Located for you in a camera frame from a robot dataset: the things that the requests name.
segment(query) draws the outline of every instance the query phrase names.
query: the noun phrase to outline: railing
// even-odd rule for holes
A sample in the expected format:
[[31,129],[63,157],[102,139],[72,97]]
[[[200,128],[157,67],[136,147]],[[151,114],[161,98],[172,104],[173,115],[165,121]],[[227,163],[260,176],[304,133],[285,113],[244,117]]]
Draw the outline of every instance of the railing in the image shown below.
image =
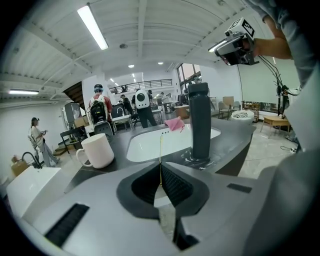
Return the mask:
[[163,87],[171,87],[172,79],[162,79],[162,80],[152,80],[152,81],[144,81],[144,82],[134,82],[125,85],[110,87],[110,91],[112,94],[121,94],[126,92],[135,92],[137,89],[160,89]]

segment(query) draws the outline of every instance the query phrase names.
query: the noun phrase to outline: black cylindrical dispenser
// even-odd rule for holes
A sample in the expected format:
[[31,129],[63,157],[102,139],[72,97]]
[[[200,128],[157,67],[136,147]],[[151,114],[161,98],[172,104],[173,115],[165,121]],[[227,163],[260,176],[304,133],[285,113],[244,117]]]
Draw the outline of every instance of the black cylindrical dispenser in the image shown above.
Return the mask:
[[189,111],[191,125],[191,159],[202,161],[209,159],[211,134],[211,108],[209,88],[206,82],[190,84]]

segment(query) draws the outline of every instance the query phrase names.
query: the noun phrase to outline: woman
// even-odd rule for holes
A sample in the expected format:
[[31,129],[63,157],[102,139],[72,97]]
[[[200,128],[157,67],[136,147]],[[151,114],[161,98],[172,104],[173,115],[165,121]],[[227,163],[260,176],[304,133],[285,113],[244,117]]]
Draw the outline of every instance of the woman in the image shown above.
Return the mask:
[[54,161],[56,164],[60,161],[60,158],[55,157],[48,145],[46,144],[46,140],[44,138],[44,135],[48,132],[47,130],[45,131],[40,131],[37,126],[39,124],[39,119],[36,117],[33,117],[31,119],[31,137],[33,138],[34,142],[40,149],[42,156],[43,156],[43,161],[47,167],[52,167],[50,165],[50,159]]

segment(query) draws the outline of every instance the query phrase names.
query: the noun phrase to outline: tiled floor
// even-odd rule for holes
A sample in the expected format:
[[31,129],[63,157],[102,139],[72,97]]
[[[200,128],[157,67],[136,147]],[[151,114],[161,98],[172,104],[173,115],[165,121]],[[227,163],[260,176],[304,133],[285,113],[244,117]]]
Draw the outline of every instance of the tiled floor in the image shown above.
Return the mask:
[[254,123],[253,126],[256,127],[256,130],[253,133],[251,145],[239,176],[257,179],[264,168],[276,166],[292,154],[289,150],[282,150],[281,146],[297,148],[297,144],[285,139],[288,134],[286,131],[274,128],[271,129],[272,133],[268,138],[269,124],[265,124],[261,132],[262,122]]

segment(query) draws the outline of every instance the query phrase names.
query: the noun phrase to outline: backpack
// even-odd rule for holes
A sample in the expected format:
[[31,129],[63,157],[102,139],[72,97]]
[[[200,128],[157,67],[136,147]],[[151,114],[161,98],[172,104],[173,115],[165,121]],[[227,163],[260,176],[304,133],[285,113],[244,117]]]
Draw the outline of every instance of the backpack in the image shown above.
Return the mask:
[[90,114],[93,125],[108,120],[108,109],[103,95],[91,99]]

